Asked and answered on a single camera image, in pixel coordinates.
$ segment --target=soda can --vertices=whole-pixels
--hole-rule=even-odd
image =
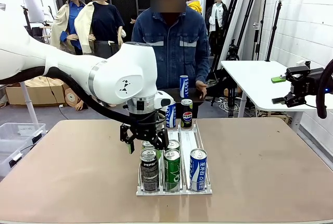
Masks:
[[[188,98],[188,76],[180,76],[180,96],[181,98]]]
[[[142,141],[142,149],[144,148],[153,148],[156,151],[157,159],[161,158],[161,151],[155,149],[154,145],[152,145],[149,141]]]
[[[181,154],[178,150],[164,152],[164,177],[168,192],[177,192],[180,190]]]
[[[169,145],[166,150],[178,150],[181,151],[181,144],[177,140],[169,140]]]
[[[192,191],[203,191],[206,179],[207,152],[201,148],[191,151],[189,178]]]
[[[145,148],[140,153],[141,160],[141,178],[144,185],[144,191],[151,193],[159,188],[159,168],[156,157],[156,150]]]
[[[176,127],[176,102],[166,108],[165,119],[167,128]]]
[[[193,102],[191,99],[182,100],[182,116],[181,116],[181,127],[190,128],[192,127],[192,110]]]

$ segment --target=person in denim jacket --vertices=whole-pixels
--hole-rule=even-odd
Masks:
[[[189,87],[206,95],[209,43],[203,17],[185,0],[155,0],[136,20],[133,42],[149,44],[157,61],[157,88],[180,87],[187,75]]]

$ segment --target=robot logo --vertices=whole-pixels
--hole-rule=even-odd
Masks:
[[[127,89],[126,89],[126,87],[127,87],[128,85],[131,85],[131,84],[128,82],[128,80],[123,80],[123,83],[124,83],[124,88],[123,88],[122,90],[119,90],[119,91],[125,91],[126,94],[128,94],[128,93],[127,93]]]

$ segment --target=pocari sweat can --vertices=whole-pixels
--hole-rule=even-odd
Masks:
[[[167,128],[176,127],[176,102],[166,108],[165,118]]]
[[[189,178],[192,191],[203,191],[206,179],[207,152],[201,148],[191,151]]]
[[[180,76],[180,96],[188,98],[188,76]]]

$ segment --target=pepsi logo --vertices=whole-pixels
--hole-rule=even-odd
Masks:
[[[183,113],[184,121],[191,121],[192,120],[192,112],[185,112]]]

